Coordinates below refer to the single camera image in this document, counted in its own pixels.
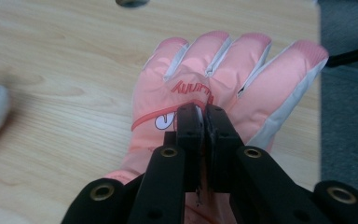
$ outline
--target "hole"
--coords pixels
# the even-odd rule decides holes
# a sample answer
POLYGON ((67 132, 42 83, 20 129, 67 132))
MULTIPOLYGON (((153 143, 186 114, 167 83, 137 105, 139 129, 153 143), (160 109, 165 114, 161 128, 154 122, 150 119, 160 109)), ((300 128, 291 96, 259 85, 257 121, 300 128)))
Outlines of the hole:
POLYGON ((178 151, 174 148, 164 148, 161 150, 161 155, 163 157, 174 157, 178 154, 178 151))
POLYGON ((111 184, 101 184, 94 189, 92 189, 90 193, 90 197, 94 201, 103 201, 108 199, 115 192, 115 187, 111 184))
POLYGON ((332 198, 341 203, 352 204, 357 201, 356 197, 352 193, 339 187, 330 187, 327 189, 327 192, 332 198))
POLYGON ((220 136, 227 137, 227 136, 229 136, 229 133, 220 133, 220 136))
POLYGON ((304 212, 302 210, 295 210, 293 212, 293 214, 300 221, 303 221, 303 222, 309 222, 310 221, 310 216, 306 212, 304 212))
POLYGON ((245 149, 244 153, 245 153, 246 156, 251 157, 251 158, 259 158, 259 157, 261 157, 261 153, 258 150, 253 149, 253 148, 245 149))
POLYGON ((146 5, 149 2, 149 0, 116 0, 116 4, 118 4, 121 7, 142 7, 146 5))
POLYGON ((162 212, 159 209, 152 209, 147 213, 150 219, 159 219, 162 217, 162 212))

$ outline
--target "glove finger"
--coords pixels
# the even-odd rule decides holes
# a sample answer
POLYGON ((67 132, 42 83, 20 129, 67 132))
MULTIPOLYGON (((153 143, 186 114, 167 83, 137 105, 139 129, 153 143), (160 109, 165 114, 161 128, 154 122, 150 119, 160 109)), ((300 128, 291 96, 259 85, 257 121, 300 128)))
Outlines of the glove finger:
POLYGON ((164 88, 163 78, 174 70, 187 48, 187 41, 178 37, 166 39, 157 46, 135 85, 132 96, 132 118, 136 125, 134 124, 132 128, 150 119, 153 112, 164 106, 161 101, 157 100, 161 96, 168 95, 169 92, 167 88, 164 88))
POLYGON ((301 40, 256 71, 229 113, 242 141, 266 148, 327 59, 323 47, 301 40))
POLYGON ((229 108, 248 77, 264 64, 271 39, 263 34, 245 34, 235 40, 224 57, 213 65, 210 79, 213 104, 229 108))
POLYGON ((208 69, 226 51, 231 41, 223 31, 212 31, 197 38, 189 47, 173 77, 178 74, 196 74, 207 77, 208 69))
POLYGON ((187 49, 187 41, 180 37, 162 41, 145 64, 139 79, 152 86, 163 84, 163 78, 175 70, 187 49))

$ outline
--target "table surface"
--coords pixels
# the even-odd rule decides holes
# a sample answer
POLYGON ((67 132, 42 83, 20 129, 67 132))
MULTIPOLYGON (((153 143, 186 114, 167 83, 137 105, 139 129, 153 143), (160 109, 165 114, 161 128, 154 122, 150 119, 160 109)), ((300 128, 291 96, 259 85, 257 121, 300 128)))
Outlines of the table surface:
MULTIPOLYGON (((0 223, 59 223, 79 191, 118 168, 131 93, 163 39, 262 32, 268 56, 319 40, 310 0, 0 0, 0 84, 12 109, 0 132, 0 223)), ((272 156, 302 187, 319 180, 319 79, 275 139, 272 156)))

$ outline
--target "grommet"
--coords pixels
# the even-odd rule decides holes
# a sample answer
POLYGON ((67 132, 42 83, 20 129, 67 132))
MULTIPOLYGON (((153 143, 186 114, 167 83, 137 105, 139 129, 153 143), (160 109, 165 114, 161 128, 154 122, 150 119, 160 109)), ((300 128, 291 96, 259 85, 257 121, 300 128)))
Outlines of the grommet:
POLYGON ((327 192, 333 199, 341 203, 353 204, 357 202, 356 197, 343 188, 330 187, 327 189, 327 192))
POLYGON ((261 157, 261 153, 256 150, 256 149, 253 149, 253 148, 246 148, 243 153, 250 157, 250 158, 260 158, 261 157))
POLYGON ((111 184, 101 184, 91 190, 89 196, 94 201, 103 201, 108 199, 115 192, 115 187, 111 184))
POLYGON ((178 154, 178 151, 172 147, 166 147, 160 153, 163 157, 174 157, 178 154))

